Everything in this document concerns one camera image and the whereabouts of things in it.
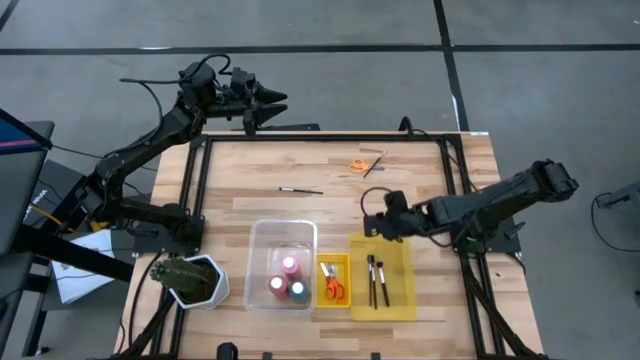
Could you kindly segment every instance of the white pot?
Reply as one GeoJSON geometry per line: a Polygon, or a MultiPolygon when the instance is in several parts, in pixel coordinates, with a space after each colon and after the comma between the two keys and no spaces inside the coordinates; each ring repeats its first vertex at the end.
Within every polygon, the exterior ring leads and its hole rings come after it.
{"type": "Polygon", "coordinates": [[[210,262],[211,265],[213,265],[213,268],[218,273],[218,284],[216,284],[216,288],[215,290],[213,290],[213,295],[211,295],[211,298],[207,301],[203,301],[199,303],[185,303],[185,301],[180,297],[177,291],[173,289],[169,289],[169,292],[171,292],[171,295],[173,295],[173,297],[176,298],[176,301],[178,302],[178,304],[180,304],[180,307],[183,309],[192,309],[192,308],[213,309],[229,296],[229,292],[230,292],[229,276],[227,275],[226,271],[222,270],[222,268],[218,266],[218,264],[216,264],[215,261],[213,261],[211,256],[207,254],[196,255],[190,258],[186,258],[184,260],[188,262],[194,262],[194,261],[203,260],[203,259],[210,262]]]}

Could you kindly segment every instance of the wooden tabletop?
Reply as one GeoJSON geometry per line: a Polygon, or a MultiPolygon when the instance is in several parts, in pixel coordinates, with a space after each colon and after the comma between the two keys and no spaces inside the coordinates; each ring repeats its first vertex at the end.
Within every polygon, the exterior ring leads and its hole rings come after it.
{"type": "MultiPolygon", "coordinates": [[[[483,187],[500,180],[489,136],[462,133],[471,180],[483,187]]],[[[177,202],[188,146],[162,155],[153,203],[177,202]]],[[[190,204],[198,179],[198,154],[190,204]]],[[[523,164],[523,169],[530,164],[523,164]]],[[[458,193],[462,193],[457,169],[458,193]]],[[[240,358],[260,358],[269,351],[282,358],[474,358],[473,338],[459,260],[450,249],[414,237],[412,262],[417,297],[416,322],[354,322],[349,309],[316,309],[311,316],[269,316],[243,306],[249,253],[249,233],[264,218],[307,219],[318,226],[318,252],[346,252],[348,235],[362,231],[359,199],[372,186],[403,190],[409,203],[447,193],[439,149],[423,142],[218,142],[213,145],[203,214],[205,237],[201,253],[210,254],[230,277],[231,295],[214,310],[186,313],[180,358],[214,358],[217,346],[231,341],[240,358]],[[380,162],[384,171],[366,179],[351,174],[353,159],[380,162]],[[313,189],[324,195],[279,192],[279,186],[313,189]]],[[[367,198],[370,212],[384,209],[382,194],[367,198]]],[[[448,235],[439,237],[448,242],[448,235]]],[[[123,313],[128,328],[133,293],[151,255],[137,260],[123,313]]],[[[536,352],[542,345],[522,269],[501,254],[487,256],[499,310],[520,338],[536,352]]],[[[134,321],[134,338],[158,306],[159,283],[147,279],[134,321]]],[[[167,352],[173,328],[167,317],[162,352],[167,352]]],[[[488,320],[481,310],[487,350],[491,351],[488,320]]]]}

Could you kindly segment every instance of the small bottle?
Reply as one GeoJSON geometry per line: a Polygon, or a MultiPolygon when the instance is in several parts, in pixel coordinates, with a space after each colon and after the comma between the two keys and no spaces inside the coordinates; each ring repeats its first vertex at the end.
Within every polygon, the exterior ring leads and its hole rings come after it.
{"type": "Polygon", "coordinates": [[[282,272],[291,281],[302,279],[302,269],[300,269],[300,263],[293,256],[287,256],[282,260],[282,272]]]}
{"type": "Polygon", "coordinates": [[[269,290],[278,300],[286,300],[289,297],[289,282],[287,278],[276,275],[269,280],[269,290]]]}
{"type": "Polygon", "coordinates": [[[309,288],[307,283],[302,280],[297,280],[289,285],[289,296],[291,300],[296,303],[305,303],[309,300],[309,288]]]}

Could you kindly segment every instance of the concrete floor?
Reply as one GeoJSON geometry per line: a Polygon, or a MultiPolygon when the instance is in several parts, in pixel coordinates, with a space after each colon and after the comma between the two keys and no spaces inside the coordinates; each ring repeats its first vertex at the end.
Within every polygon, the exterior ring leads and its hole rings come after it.
{"type": "MultiPolygon", "coordinates": [[[[0,0],[0,9],[8,0],[0,0]]],[[[447,0],[452,43],[640,43],[640,3],[620,0],[447,0]]],[[[283,44],[439,44],[430,1],[404,0],[21,0],[1,48],[108,48],[283,44]]],[[[0,56],[0,106],[20,119],[53,120],[53,141],[105,153],[156,123],[152,100],[120,77],[170,79],[201,55],[0,56]]],[[[234,55],[234,65],[289,94],[271,122],[325,130],[394,129],[408,115],[426,130],[455,130],[443,56],[433,53],[234,55]]],[[[521,242],[546,353],[568,359],[632,359],[640,352],[640,255],[595,236],[591,199],[640,179],[640,52],[456,54],[470,129],[489,131],[502,175],[535,159],[565,164],[581,188],[571,201],[537,205],[521,242]]],[[[156,87],[168,108],[175,88],[156,87]]],[[[210,129],[240,127],[212,120],[210,129]]],[[[93,161],[54,150],[82,172],[93,161]]],[[[129,179],[143,191],[154,174],[129,179]]],[[[597,213],[605,237],[640,248],[637,210],[597,213]]],[[[113,307],[50,313],[44,359],[107,356],[126,294],[113,307]]],[[[23,296],[16,323],[35,296],[23,296]]],[[[6,359],[19,358],[27,328],[14,326],[6,359]]]]}

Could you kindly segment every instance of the yellow plastic tray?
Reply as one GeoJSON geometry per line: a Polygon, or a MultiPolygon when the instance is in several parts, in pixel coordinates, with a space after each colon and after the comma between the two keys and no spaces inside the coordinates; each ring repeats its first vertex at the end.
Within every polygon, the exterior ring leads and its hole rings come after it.
{"type": "Polygon", "coordinates": [[[351,269],[349,254],[325,253],[316,255],[316,307],[319,308],[348,308],[351,306],[351,269]],[[336,278],[344,286],[344,299],[329,300],[325,296],[327,280],[324,277],[320,263],[332,262],[336,265],[336,278]]]}
{"type": "Polygon", "coordinates": [[[366,238],[349,235],[351,256],[351,318],[355,321],[416,321],[416,293],[411,266],[409,239],[403,243],[384,240],[381,236],[366,238]],[[369,264],[367,255],[383,261],[390,307],[386,307],[376,267],[378,309],[369,306],[369,264]]]}

